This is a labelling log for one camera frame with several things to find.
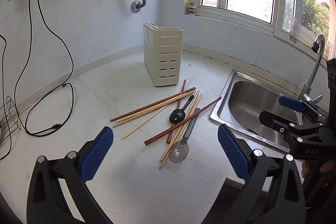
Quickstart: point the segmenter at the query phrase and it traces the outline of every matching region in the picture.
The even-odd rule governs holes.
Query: blue gripper pad
[[[287,107],[289,109],[293,109],[297,112],[305,111],[305,105],[298,100],[295,100],[295,99],[292,99],[286,96],[280,96],[278,102],[281,106]]]
[[[113,131],[105,127],[94,140],[93,146],[80,164],[80,177],[84,183],[93,179],[112,144]]]
[[[248,144],[244,140],[237,139],[226,125],[219,126],[218,140],[234,171],[236,172],[236,175],[245,180],[245,182],[248,182],[251,176],[249,172],[249,160],[247,159],[245,153],[241,150],[237,141],[241,141],[240,144],[243,144],[244,142],[246,146],[248,146]]]

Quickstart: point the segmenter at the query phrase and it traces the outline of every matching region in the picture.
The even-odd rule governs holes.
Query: countertop
[[[31,137],[23,130],[13,136],[13,150],[0,162],[2,195],[26,223],[29,183],[39,155],[53,160],[63,158],[69,151],[78,151],[104,126],[113,125],[110,118],[180,92],[184,79],[187,79],[186,88],[195,86],[203,93],[199,104],[203,107],[221,94],[232,69],[236,68],[184,51],[179,85],[157,88],[143,62],[143,52],[138,52],[81,75],[72,82],[75,107],[63,128],[43,138]],[[70,105],[70,88],[57,90],[32,112],[29,130],[37,131],[62,122]],[[218,125],[208,119],[212,108],[199,116],[188,141],[187,158],[179,164],[168,161],[159,169],[159,159],[167,147],[166,137],[149,146],[143,142],[170,126],[168,116],[175,107],[175,103],[171,104],[124,140],[122,137],[148,116],[113,128],[114,143],[95,178],[86,184],[114,223],[199,224],[209,212],[225,178],[244,183],[236,176],[218,142]],[[283,157],[256,142],[247,142],[252,149],[261,149],[268,156]],[[0,149],[0,155],[8,148],[9,142]],[[70,209],[81,219],[66,184],[61,184]]]

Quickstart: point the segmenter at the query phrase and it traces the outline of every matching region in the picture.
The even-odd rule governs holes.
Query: spoon
[[[182,109],[175,109],[169,116],[169,121],[173,124],[177,124],[184,120],[185,118],[185,112],[184,110],[187,108],[187,106],[190,104],[190,102],[193,100],[194,95],[191,95],[185,105]]]
[[[172,162],[181,162],[183,161],[188,153],[189,153],[189,145],[187,144],[187,141],[189,139],[189,136],[191,134],[191,131],[194,128],[195,122],[197,120],[197,117],[194,117],[190,120],[189,125],[187,129],[185,130],[185,133],[182,137],[182,139],[172,145],[172,147],[169,150],[169,158]]]

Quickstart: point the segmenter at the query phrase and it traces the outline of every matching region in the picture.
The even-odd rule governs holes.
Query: faucet
[[[311,101],[312,103],[318,103],[320,101],[322,101],[323,99],[323,95],[320,95],[318,97],[316,97],[315,99],[313,99],[312,97],[309,96],[309,93],[311,91],[311,85],[313,84],[313,81],[316,77],[317,71],[319,70],[321,61],[322,61],[322,57],[323,57],[323,53],[324,53],[324,46],[325,46],[325,38],[324,35],[319,33],[316,37],[315,40],[313,41],[313,44],[311,45],[311,49],[317,53],[320,49],[319,55],[317,56],[317,60],[315,63],[315,67],[313,69],[313,71],[311,72],[310,78],[307,82],[307,84],[305,84],[300,92],[300,95],[298,97],[298,100],[301,101]]]

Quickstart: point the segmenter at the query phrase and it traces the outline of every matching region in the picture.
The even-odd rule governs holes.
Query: human hand
[[[301,166],[302,166],[301,175],[303,178],[305,178],[310,170],[308,162],[304,160]],[[328,160],[325,164],[323,164],[320,168],[320,173],[328,173],[332,170],[336,170],[336,159]]]

